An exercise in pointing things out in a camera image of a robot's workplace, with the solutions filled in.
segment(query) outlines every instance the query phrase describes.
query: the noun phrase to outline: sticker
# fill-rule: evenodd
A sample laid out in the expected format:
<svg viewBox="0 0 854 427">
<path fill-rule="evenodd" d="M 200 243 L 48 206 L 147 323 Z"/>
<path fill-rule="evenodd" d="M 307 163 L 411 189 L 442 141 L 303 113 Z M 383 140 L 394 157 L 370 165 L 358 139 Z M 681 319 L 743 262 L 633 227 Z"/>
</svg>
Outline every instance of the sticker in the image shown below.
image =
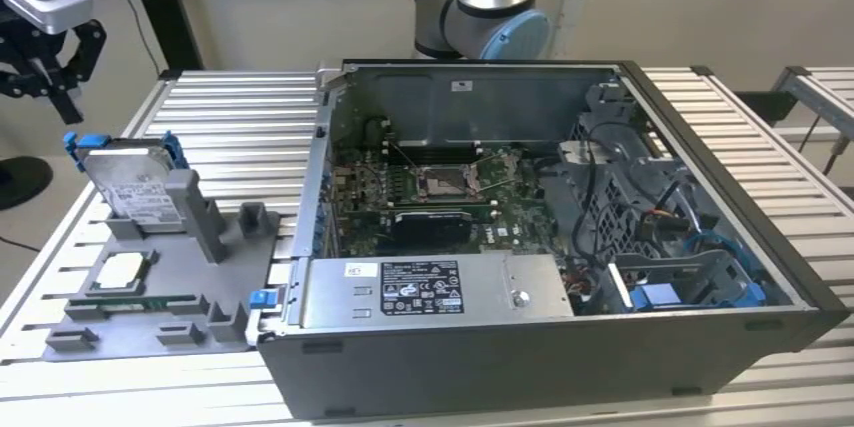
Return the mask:
<svg viewBox="0 0 854 427">
<path fill-rule="evenodd" d="M 127 182 L 107 186 L 107 202 L 138 224 L 166 224 L 180 222 L 172 199 L 162 183 Z"/>
<path fill-rule="evenodd" d="M 454 80 L 451 82 L 451 92 L 471 92 L 475 88 L 473 80 Z"/>
<path fill-rule="evenodd" d="M 344 277 L 376 277 L 379 264 L 371 262 L 347 262 Z"/>
<path fill-rule="evenodd" d="M 383 262 L 380 284 L 380 310 L 386 315 L 465 312 L 455 261 Z"/>
</svg>

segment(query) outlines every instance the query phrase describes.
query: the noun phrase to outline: white label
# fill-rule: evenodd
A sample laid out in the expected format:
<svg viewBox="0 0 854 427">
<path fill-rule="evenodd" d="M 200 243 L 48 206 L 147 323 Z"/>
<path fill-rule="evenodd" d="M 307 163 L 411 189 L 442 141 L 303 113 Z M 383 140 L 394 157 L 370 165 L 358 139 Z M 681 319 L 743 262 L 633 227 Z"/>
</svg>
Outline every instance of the white label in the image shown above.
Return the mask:
<svg viewBox="0 0 854 427">
<path fill-rule="evenodd" d="M 376 277 L 379 264 L 370 262 L 348 262 L 344 266 L 344 277 Z"/>
<path fill-rule="evenodd" d="M 471 92 L 474 88 L 475 82 L 473 80 L 451 81 L 451 92 Z"/>
<path fill-rule="evenodd" d="M 119 210 L 118 214 L 126 215 L 138 224 L 166 224 L 182 220 L 160 183 L 112 184 L 104 194 L 110 204 Z"/>
</svg>

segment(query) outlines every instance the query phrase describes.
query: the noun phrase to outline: black stand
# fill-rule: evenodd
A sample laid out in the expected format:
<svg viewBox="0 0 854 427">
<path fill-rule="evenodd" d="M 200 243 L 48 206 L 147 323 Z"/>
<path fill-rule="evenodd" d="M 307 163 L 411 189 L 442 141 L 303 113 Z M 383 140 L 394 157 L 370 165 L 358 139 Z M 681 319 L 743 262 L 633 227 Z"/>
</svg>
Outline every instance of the black stand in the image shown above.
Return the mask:
<svg viewBox="0 0 854 427">
<path fill-rule="evenodd" d="M 0 160 L 0 210 L 23 204 L 51 184 L 54 169 L 36 157 Z"/>
</svg>

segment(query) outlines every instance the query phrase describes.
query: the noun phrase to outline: blue cable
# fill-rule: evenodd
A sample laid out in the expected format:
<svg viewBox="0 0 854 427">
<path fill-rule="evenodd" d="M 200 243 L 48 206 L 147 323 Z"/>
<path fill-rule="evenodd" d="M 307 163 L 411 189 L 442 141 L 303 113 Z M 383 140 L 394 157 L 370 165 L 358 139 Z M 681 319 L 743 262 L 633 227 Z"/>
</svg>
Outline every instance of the blue cable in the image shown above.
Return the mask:
<svg viewBox="0 0 854 427">
<path fill-rule="evenodd" d="M 726 245 L 733 251 L 733 254 L 735 255 L 738 262 L 742 264 L 742 267 L 745 267 L 745 269 L 750 269 L 750 257 L 747 256 L 745 249 L 742 249 L 735 242 L 733 242 L 730 239 L 727 239 L 726 237 L 723 237 L 722 235 L 719 235 L 711 230 L 703 230 L 702 232 L 689 237 L 685 241 L 685 250 L 690 252 L 694 242 L 697 242 L 702 238 L 711 238 L 718 243 Z"/>
</svg>

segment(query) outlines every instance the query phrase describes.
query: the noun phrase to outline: robotic arm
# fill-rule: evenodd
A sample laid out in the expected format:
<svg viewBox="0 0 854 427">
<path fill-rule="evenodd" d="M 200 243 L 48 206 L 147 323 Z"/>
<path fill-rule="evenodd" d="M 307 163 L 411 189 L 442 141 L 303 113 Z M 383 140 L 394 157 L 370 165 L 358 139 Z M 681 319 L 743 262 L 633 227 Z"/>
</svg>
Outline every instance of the robotic arm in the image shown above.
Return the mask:
<svg viewBox="0 0 854 427">
<path fill-rule="evenodd" d="M 66 66 L 56 56 L 68 31 L 80 43 Z M 92 19 L 92 0 L 3 0 L 0 5 L 0 93 L 20 98 L 47 97 L 67 124 L 83 121 L 72 93 L 87 82 L 107 40 Z"/>
<path fill-rule="evenodd" d="M 415 0 L 415 49 L 439 59 L 537 59 L 549 18 L 535 0 Z"/>
</svg>

